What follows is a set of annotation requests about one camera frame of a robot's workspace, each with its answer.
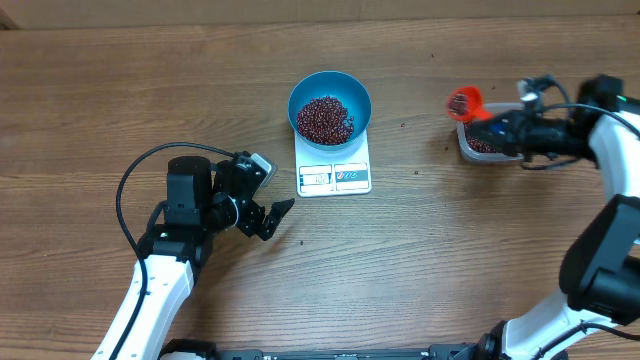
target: wood grain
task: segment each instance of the wood grain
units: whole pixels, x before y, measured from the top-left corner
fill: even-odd
[[[20,29],[631,15],[640,0],[0,0]]]
[[[169,337],[265,350],[476,341],[557,287],[564,252],[603,205],[602,183],[587,163],[465,163],[446,96],[476,84],[489,102],[515,101],[516,80],[544,73],[571,93],[607,73],[640,94],[636,16],[7,31],[0,44],[1,359],[95,351],[134,263],[116,186],[147,149],[260,152],[280,171],[257,200],[295,196],[286,102],[325,69],[372,95],[373,192],[298,199],[267,243],[217,238]],[[131,177],[134,235],[182,154],[200,153],[167,150]],[[606,335],[571,349],[585,360],[639,354]]]

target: plastic container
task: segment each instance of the plastic container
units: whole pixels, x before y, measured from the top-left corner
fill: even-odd
[[[485,104],[484,108],[497,115],[509,110],[521,110],[522,104],[520,103],[494,103]],[[460,144],[460,153],[462,157],[468,162],[475,164],[509,164],[522,160],[522,155],[516,157],[507,156],[497,153],[479,153],[474,151],[467,143],[467,137],[464,135],[464,124],[456,122],[456,129],[458,130],[458,143]]]

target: black cable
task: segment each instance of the black cable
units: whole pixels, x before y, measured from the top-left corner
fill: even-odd
[[[156,205],[156,208],[153,209],[151,216],[149,216],[149,221],[147,221],[147,232],[150,232],[153,229],[153,225],[158,221],[158,217],[160,217],[162,210],[167,208],[167,204],[167,200],[160,201],[158,205]]]
[[[547,112],[549,110],[553,110],[553,109],[569,109],[569,108],[573,108],[573,109],[582,108],[582,109],[595,110],[595,111],[601,112],[602,114],[608,115],[608,116],[614,118],[615,120],[617,120],[622,125],[624,125],[624,127],[626,127],[635,136],[637,136],[638,139],[640,139],[640,130],[638,130],[638,128],[636,128],[635,126],[631,125],[631,123],[629,123],[627,120],[623,119],[620,115],[614,114],[609,110],[605,110],[605,109],[599,108],[597,106],[591,106],[591,105],[587,105],[587,104],[555,104],[555,105],[549,105],[549,106],[543,107],[541,113],[545,113],[545,112]]]
[[[588,329],[599,329],[599,330],[602,330],[602,331],[606,331],[609,334],[613,334],[615,336],[621,337],[623,339],[633,340],[633,341],[640,341],[640,335],[629,334],[629,333],[626,333],[624,331],[616,330],[616,329],[610,328],[608,326],[600,325],[600,324],[582,323],[582,324],[576,326],[575,328],[569,330],[569,332],[565,333],[564,335],[560,336],[559,338],[553,340],[549,345],[541,348],[540,351],[538,351],[538,353],[536,354],[536,356],[533,357],[532,360],[540,360],[540,359],[542,359],[544,357],[544,355],[547,352],[551,351],[554,347],[562,344],[563,342],[565,342],[568,339],[570,339],[573,335],[575,335],[575,334],[577,334],[577,333],[579,333],[581,331],[586,334]]]
[[[564,88],[564,86],[562,86],[562,84],[560,84],[556,79],[554,78],[549,78],[547,79],[547,81],[549,81],[549,83],[551,83],[553,86],[557,87],[558,90],[560,91],[560,94],[562,94],[562,98],[565,102],[565,104],[569,104],[571,103],[571,98],[569,97],[569,93],[567,92],[567,90]]]
[[[131,313],[131,318],[129,319],[127,326],[125,326],[124,331],[122,332],[122,335],[118,340],[118,343],[113,348],[113,352],[111,353],[111,356],[109,356],[109,360],[115,360],[118,357],[118,353],[120,352],[120,349],[122,349],[122,345],[124,345],[124,342],[127,340],[127,336],[129,336],[129,332],[131,331],[133,324],[136,322],[136,318],[138,317],[138,313],[140,312],[140,308],[142,307],[142,302],[144,301],[144,296],[147,293],[147,266],[144,263],[144,259],[142,258],[142,256],[140,255],[140,251],[138,250],[138,245],[133,239],[131,232],[129,232],[129,228],[127,228],[127,224],[125,224],[124,217],[122,216],[122,205],[121,205],[122,190],[124,189],[124,184],[126,183],[127,178],[129,177],[133,169],[135,169],[136,166],[138,166],[138,164],[142,162],[142,160],[146,159],[150,155],[160,150],[168,149],[172,147],[192,147],[196,149],[207,150],[207,151],[215,152],[221,155],[233,157],[233,153],[220,150],[212,146],[200,145],[200,144],[194,144],[194,143],[188,143],[188,142],[172,142],[172,143],[156,146],[155,148],[140,155],[140,157],[138,157],[133,163],[131,163],[131,165],[129,165],[129,168],[127,169],[127,171],[125,171],[124,175],[122,175],[122,179],[120,179],[120,185],[118,185],[118,191],[116,192],[116,216],[118,217],[118,222],[120,223],[122,232],[127,237],[127,240],[129,241],[129,245],[131,245],[131,248],[133,249],[133,252],[136,255],[136,259],[138,259],[138,262],[140,263],[140,272],[142,273],[142,286],[140,287],[140,296],[138,297],[138,302],[136,303],[136,306],[133,309],[133,313]]]
[[[569,159],[562,162],[557,162],[549,165],[540,165],[540,166],[527,166],[525,165],[526,163],[522,161],[520,163],[520,167],[525,170],[551,170],[551,169],[557,169],[557,168],[565,167],[567,165],[575,164],[580,160],[582,160],[582,158],[573,158],[573,159]]]

